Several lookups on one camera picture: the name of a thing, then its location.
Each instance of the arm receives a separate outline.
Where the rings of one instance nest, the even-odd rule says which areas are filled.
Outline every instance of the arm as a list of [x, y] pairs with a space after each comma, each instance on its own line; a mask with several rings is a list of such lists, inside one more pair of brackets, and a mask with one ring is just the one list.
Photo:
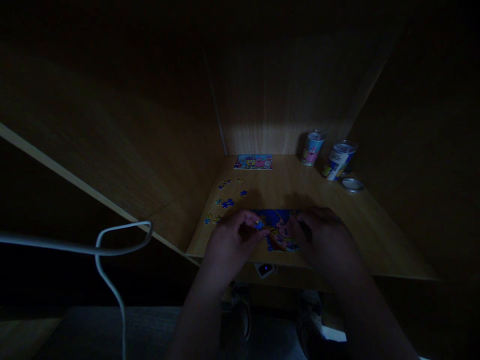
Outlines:
[[[310, 228], [311, 240], [299, 222]], [[418, 359], [343, 221], [329, 208], [312, 207], [292, 215], [288, 226], [301, 253], [338, 299], [353, 359]]]
[[241, 226], [255, 229], [260, 218], [241, 209], [223, 218], [212, 231], [200, 270], [178, 316], [173, 339], [165, 359], [213, 359], [220, 346], [222, 295], [242, 269], [257, 244], [268, 235], [266, 229], [239, 234]]

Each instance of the small electronic device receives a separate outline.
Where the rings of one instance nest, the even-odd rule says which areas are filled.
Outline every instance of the small electronic device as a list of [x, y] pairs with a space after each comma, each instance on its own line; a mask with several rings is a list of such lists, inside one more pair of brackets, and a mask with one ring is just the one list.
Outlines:
[[272, 264], [254, 262], [253, 266], [255, 266], [256, 272], [260, 276], [260, 279], [265, 279], [268, 275], [277, 273], [277, 267]]

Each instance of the metal lid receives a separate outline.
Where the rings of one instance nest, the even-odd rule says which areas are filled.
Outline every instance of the metal lid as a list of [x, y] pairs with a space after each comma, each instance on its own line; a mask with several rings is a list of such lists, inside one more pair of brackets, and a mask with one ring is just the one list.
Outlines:
[[340, 180], [340, 185], [352, 193], [358, 193], [365, 190], [365, 186], [362, 182], [353, 177], [344, 177]]

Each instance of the wooden desk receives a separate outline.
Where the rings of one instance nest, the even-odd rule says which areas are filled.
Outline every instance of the wooden desk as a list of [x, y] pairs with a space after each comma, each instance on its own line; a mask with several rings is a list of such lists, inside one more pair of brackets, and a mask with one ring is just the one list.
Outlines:
[[[364, 190], [352, 193], [336, 181], [324, 179], [318, 167], [300, 163], [296, 155], [274, 155], [273, 170], [234, 169], [236, 156], [226, 156], [213, 184], [187, 255], [203, 257], [209, 236], [215, 228], [205, 224], [208, 213], [227, 216], [240, 207], [246, 209], [305, 209], [312, 205], [329, 207], [338, 214], [353, 234], [360, 252], [373, 275], [412, 279], [437, 279], [433, 269], [393, 222], [373, 196]], [[231, 180], [225, 188], [219, 185]], [[234, 200], [240, 192], [248, 195], [235, 206], [222, 208], [215, 204], [221, 198]], [[292, 267], [308, 267], [298, 253], [269, 252], [262, 240], [249, 261]]]

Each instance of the wrist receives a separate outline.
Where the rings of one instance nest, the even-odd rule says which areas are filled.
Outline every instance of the wrist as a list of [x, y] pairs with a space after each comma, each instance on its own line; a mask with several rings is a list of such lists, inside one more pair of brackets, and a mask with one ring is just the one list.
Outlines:
[[375, 286], [372, 276], [365, 270], [352, 271], [348, 275], [339, 276], [330, 283], [333, 292], [339, 299], [347, 299], [352, 294], [358, 294]]
[[218, 271], [216, 267], [206, 264], [200, 266], [193, 282], [195, 287], [202, 288], [206, 294], [220, 298], [223, 296], [229, 284], [230, 280], [225, 279], [221, 271]]

